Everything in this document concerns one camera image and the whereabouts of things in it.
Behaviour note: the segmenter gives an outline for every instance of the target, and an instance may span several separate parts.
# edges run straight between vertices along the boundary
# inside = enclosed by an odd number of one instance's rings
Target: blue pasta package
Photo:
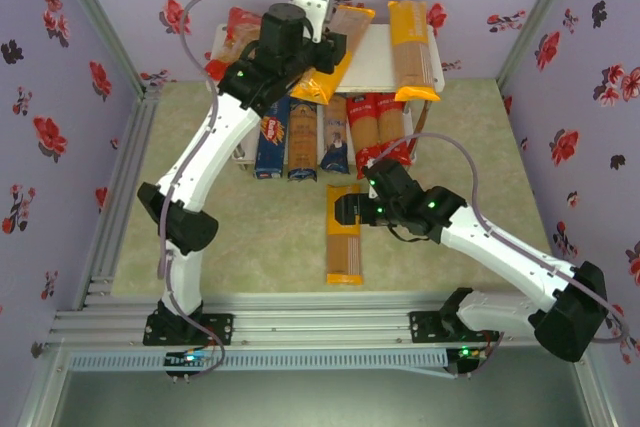
[[[279,179],[282,177],[290,102],[289,97],[280,99],[262,117],[258,153],[253,173],[256,179]]]

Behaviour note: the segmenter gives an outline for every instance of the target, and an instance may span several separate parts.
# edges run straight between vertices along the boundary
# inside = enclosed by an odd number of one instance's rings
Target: cable
[[[173,287],[171,285],[171,265],[173,263],[173,254],[171,252],[167,252],[167,247],[166,247],[167,245],[167,213],[169,211],[169,205],[171,204],[171,198],[173,197],[175,187],[178,185],[178,181],[180,180],[180,177],[182,177],[183,172],[189,165],[189,162],[191,162],[191,160],[196,156],[198,151],[204,145],[208,136],[211,134],[211,132],[213,132],[213,127],[218,117],[218,94],[217,94],[216,86],[211,81],[211,78],[209,77],[209,74],[207,73],[207,71],[200,64],[198,59],[193,55],[193,53],[191,52],[191,49],[189,49],[189,46],[187,44],[187,39],[184,33],[185,21],[187,19],[187,16],[189,15],[189,11],[201,1],[203,0],[191,0],[184,8],[184,11],[182,12],[182,16],[180,17],[180,43],[182,45],[182,48],[185,54],[187,55],[189,60],[191,60],[193,65],[196,66],[198,71],[204,76],[205,81],[207,82],[207,85],[211,90],[211,117],[207,125],[207,129],[200,136],[200,139],[198,139],[198,142],[196,143],[194,148],[191,149],[191,151],[186,155],[184,161],[180,164],[180,166],[176,170],[175,175],[171,179],[169,190],[167,191],[164,202],[162,203],[162,209],[160,212],[160,219],[158,223],[159,234],[160,234],[160,262],[158,263],[157,274],[159,279],[165,278],[167,292],[169,293],[169,299],[171,301],[171,304],[173,305],[173,308],[178,313],[178,315],[180,315],[180,317],[182,317],[186,322],[188,322],[190,325],[192,325],[196,329],[206,334],[208,338],[212,339],[220,346],[220,353],[221,353],[220,359],[217,362],[215,362],[213,365],[198,372],[197,374],[192,375],[191,378],[199,377],[201,375],[211,372],[214,369],[217,369],[220,365],[223,364],[226,356],[225,348],[220,338],[213,331],[207,329],[206,327],[200,325],[193,319],[189,318],[189,316],[182,310],[182,308],[178,304],[173,294]]]
[[[452,144],[454,147],[456,147],[462,153],[462,155],[464,155],[465,159],[467,159],[467,163],[469,164],[469,167],[471,167],[471,174],[473,175],[473,186],[471,190],[471,208],[473,209],[473,213],[475,214],[476,219],[478,220],[478,223],[482,225],[482,227],[487,232],[487,234],[489,234],[491,237],[494,237],[498,241],[502,242],[507,247],[510,247],[511,249],[515,250],[516,252],[523,255],[524,257],[531,260],[532,262],[535,262],[540,267],[542,267],[543,269],[551,273],[551,275],[557,275],[568,284],[571,284],[572,286],[576,287],[585,295],[589,296],[591,299],[593,299],[598,304],[600,304],[602,307],[606,308],[609,311],[609,313],[612,314],[613,318],[618,322],[618,325],[620,327],[620,334],[615,337],[611,337],[607,339],[594,338],[592,339],[593,342],[599,343],[599,344],[614,344],[621,341],[625,341],[629,337],[629,324],[627,324],[622,314],[620,314],[620,312],[618,312],[618,310],[615,309],[613,305],[611,305],[609,302],[607,302],[605,299],[600,297],[598,294],[593,292],[588,287],[584,286],[583,284],[575,280],[573,277],[569,277],[564,272],[556,270],[556,268],[553,267],[552,265],[548,264],[547,262],[541,259],[538,259],[535,255],[530,254],[526,250],[522,249],[520,246],[514,244],[509,239],[502,237],[497,232],[491,229],[491,227],[483,217],[482,213],[480,212],[480,208],[478,207],[478,169],[476,167],[475,162],[473,161],[473,158],[471,157],[471,154],[469,154],[467,149],[465,149],[464,146],[460,144],[457,140],[452,139],[447,135],[439,134],[436,132],[420,132],[417,134],[407,135],[406,137],[403,137],[391,143],[391,145],[389,145],[389,147],[387,147],[384,150],[384,152],[382,152],[378,157],[376,157],[376,159],[373,162],[374,163],[378,162],[380,159],[385,157],[389,152],[391,152],[399,144],[411,139],[417,139],[419,137],[431,137],[431,138],[444,140],[445,142],[448,142]],[[498,343],[496,343],[496,345],[493,347],[492,352],[496,350],[496,348],[498,347]]]

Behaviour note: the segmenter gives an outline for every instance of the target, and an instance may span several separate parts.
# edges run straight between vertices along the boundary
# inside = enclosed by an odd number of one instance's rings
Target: black bracket
[[[454,331],[445,329],[442,316],[438,311],[409,312],[409,330],[411,341],[414,344],[427,344],[434,342],[496,342],[500,333],[496,331],[476,332],[464,325],[458,326]]]
[[[198,324],[208,328],[222,341],[222,345],[230,345],[233,336],[232,314],[205,314],[202,305],[190,316]],[[175,315],[158,302],[158,309],[147,317],[144,330],[143,345],[150,347],[170,345],[207,345],[207,335],[196,329],[179,315]]]

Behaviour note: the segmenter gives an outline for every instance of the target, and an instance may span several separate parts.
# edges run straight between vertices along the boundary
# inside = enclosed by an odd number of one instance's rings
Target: purple cable
[[[167,194],[165,196],[164,202],[162,203],[162,209],[160,211],[160,220],[159,220],[159,225],[158,225],[159,231],[160,231],[159,232],[159,234],[160,234],[160,261],[158,262],[157,274],[158,274],[158,278],[159,279],[164,278],[165,281],[166,281],[167,292],[169,292],[169,299],[171,300],[171,304],[173,305],[173,308],[176,310],[178,315],[180,315],[180,317],[182,317],[186,322],[188,322],[190,325],[192,325],[196,329],[200,330],[201,332],[205,333],[208,338],[212,339],[220,347],[220,352],[221,352],[220,359],[216,363],[214,363],[213,365],[207,367],[206,369],[204,369],[204,370],[202,370],[202,371],[190,376],[191,378],[202,376],[202,375],[207,374],[207,373],[211,372],[212,370],[220,367],[223,364],[224,359],[226,357],[226,351],[225,351],[224,345],[222,344],[222,341],[220,340],[220,338],[214,332],[212,332],[211,330],[207,329],[206,327],[200,325],[199,323],[197,323],[193,319],[189,318],[189,316],[184,312],[184,310],[182,310],[182,308],[178,304],[178,302],[177,302],[177,300],[176,300],[176,298],[175,298],[175,296],[173,294],[173,286],[171,285],[171,264],[172,264],[173,259],[172,258],[167,259],[167,249],[166,249],[166,244],[167,244],[167,213],[169,211],[169,205],[171,204],[171,198],[173,197],[173,193],[175,191],[175,187],[174,186],[178,184],[178,181],[180,180],[180,177],[182,177],[182,174],[184,173],[185,169],[189,165],[189,162],[191,162],[191,160],[193,160],[193,158],[196,156],[198,151],[204,145],[205,141],[207,140],[207,137],[213,131],[213,126],[214,126],[214,124],[216,122],[216,119],[217,119],[217,116],[218,116],[217,89],[216,89],[215,85],[213,84],[213,82],[211,82],[211,78],[209,77],[209,74],[207,73],[207,71],[204,69],[204,67],[202,67],[202,65],[200,65],[200,62],[198,61],[198,59],[196,59],[196,57],[193,55],[193,53],[189,49],[189,46],[187,45],[187,39],[186,39],[185,34],[184,34],[184,24],[185,24],[185,20],[186,20],[187,16],[189,15],[189,11],[193,8],[194,5],[196,5],[197,3],[201,2],[201,1],[202,0],[191,0],[187,4],[187,6],[184,8],[184,11],[182,12],[182,16],[180,17],[180,43],[182,44],[182,48],[184,49],[185,54],[187,55],[187,57],[189,57],[191,62],[197,67],[198,71],[201,74],[204,75],[205,80],[206,80],[209,88],[211,89],[211,118],[209,120],[209,124],[207,125],[208,129],[202,134],[202,136],[200,136],[200,139],[198,139],[198,142],[196,143],[194,148],[191,149],[191,151],[187,154],[187,156],[185,157],[184,161],[180,164],[180,166],[178,167],[175,175],[171,179],[169,190],[167,191]]]
[[[408,140],[411,140],[411,139],[417,139],[419,137],[432,137],[432,138],[444,140],[445,142],[448,142],[448,143],[452,144],[454,147],[456,147],[462,153],[462,155],[464,155],[465,159],[467,159],[469,167],[471,167],[471,174],[473,175],[473,186],[472,186],[472,190],[471,190],[471,208],[473,209],[473,213],[475,214],[476,219],[478,220],[478,223],[480,225],[482,225],[484,230],[491,237],[494,237],[498,241],[500,241],[503,244],[505,244],[507,247],[510,247],[511,249],[515,250],[516,252],[518,252],[519,254],[523,255],[527,259],[531,260],[532,262],[535,262],[536,264],[538,264],[540,267],[542,267],[543,269],[545,269],[546,271],[548,271],[552,275],[557,275],[558,277],[560,277],[565,282],[567,282],[567,283],[571,284],[572,286],[576,287],[581,292],[583,292],[584,294],[589,296],[591,299],[595,300],[602,307],[606,308],[609,311],[609,313],[612,314],[614,320],[616,320],[616,322],[618,323],[618,326],[620,328],[620,335],[618,335],[616,337],[607,338],[607,339],[594,338],[594,339],[592,339],[593,342],[599,343],[599,344],[617,344],[618,342],[625,341],[627,339],[627,337],[629,337],[629,324],[627,324],[627,322],[624,319],[624,317],[622,317],[622,314],[620,314],[613,307],[613,305],[611,305],[605,299],[603,299],[598,294],[593,292],[591,289],[589,289],[586,286],[582,285],[580,282],[575,280],[573,277],[569,277],[564,272],[556,270],[556,268],[553,267],[552,265],[549,265],[545,261],[538,259],[535,255],[530,254],[526,250],[522,249],[520,246],[514,244],[509,239],[506,239],[506,238],[502,237],[501,235],[497,234],[496,232],[494,232],[491,229],[491,227],[489,226],[489,224],[487,223],[485,218],[482,216],[482,213],[480,212],[480,208],[478,206],[478,169],[476,167],[475,162],[471,158],[471,154],[469,154],[467,149],[465,149],[464,146],[462,144],[460,144],[457,140],[452,139],[451,137],[449,137],[447,135],[444,135],[444,134],[438,134],[436,132],[420,132],[418,134],[407,135],[406,137],[398,139],[395,142],[393,142],[391,145],[389,145],[389,147],[387,147],[384,150],[384,152],[382,152],[373,162],[374,163],[378,162],[380,159],[382,159],[384,156],[386,156],[389,152],[391,152],[399,144],[401,144],[403,142],[406,142]]]

